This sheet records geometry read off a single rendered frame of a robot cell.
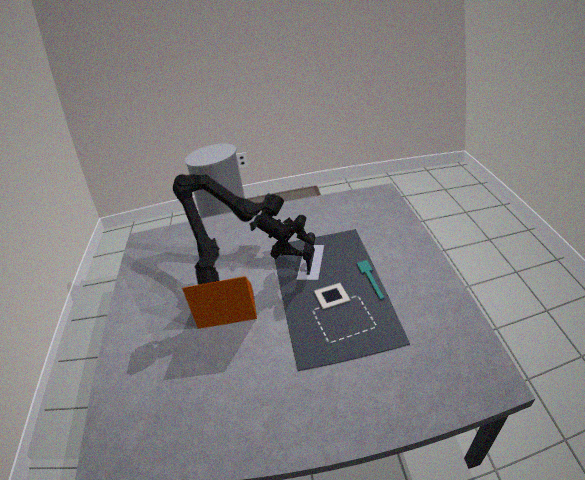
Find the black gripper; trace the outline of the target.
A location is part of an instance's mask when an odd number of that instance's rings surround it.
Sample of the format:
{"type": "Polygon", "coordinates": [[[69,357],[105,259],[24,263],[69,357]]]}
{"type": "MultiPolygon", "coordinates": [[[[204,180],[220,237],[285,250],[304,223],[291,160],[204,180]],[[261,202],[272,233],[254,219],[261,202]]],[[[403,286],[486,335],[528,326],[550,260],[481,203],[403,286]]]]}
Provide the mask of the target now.
{"type": "Polygon", "coordinates": [[[278,240],[274,244],[274,246],[272,247],[272,250],[270,253],[274,259],[277,259],[280,256],[280,254],[281,254],[281,256],[283,256],[283,255],[302,256],[303,255],[303,253],[301,251],[299,251],[296,248],[294,248],[293,246],[291,246],[290,243],[288,242],[288,240],[292,237],[292,235],[294,233],[297,233],[296,238],[298,238],[298,239],[300,239],[308,244],[311,244],[311,245],[314,244],[313,241],[310,239],[310,237],[307,235],[307,233],[304,230],[306,218],[307,217],[304,215],[298,215],[298,217],[293,222],[292,228],[289,225],[287,227],[284,224],[282,224],[280,219],[278,219],[278,220],[275,219],[273,226],[271,227],[271,229],[267,233],[267,234],[269,234],[269,236],[268,236],[269,238],[273,237],[273,238],[278,240]]]}

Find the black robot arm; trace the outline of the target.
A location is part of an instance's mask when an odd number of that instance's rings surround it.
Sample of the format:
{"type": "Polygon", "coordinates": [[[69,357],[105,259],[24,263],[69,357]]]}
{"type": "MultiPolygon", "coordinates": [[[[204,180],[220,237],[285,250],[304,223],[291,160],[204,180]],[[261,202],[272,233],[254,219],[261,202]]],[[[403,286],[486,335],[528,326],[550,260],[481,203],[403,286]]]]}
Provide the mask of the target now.
{"type": "Polygon", "coordinates": [[[209,175],[178,175],[173,184],[173,192],[185,209],[185,214],[192,227],[192,232],[197,241],[198,254],[200,259],[194,266],[198,284],[208,284],[220,281],[219,273],[216,271],[215,262],[218,260],[220,249],[216,244],[216,238],[211,239],[203,226],[203,222],[197,211],[192,192],[204,189],[228,206],[234,214],[243,222],[250,221],[260,211],[253,222],[250,222],[250,229],[256,227],[268,233],[273,226],[284,200],[279,195],[267,193],[263,202],[254,203],[249,199],[240,198],[231,193],[227,188],[218,184],[209,175]]]}

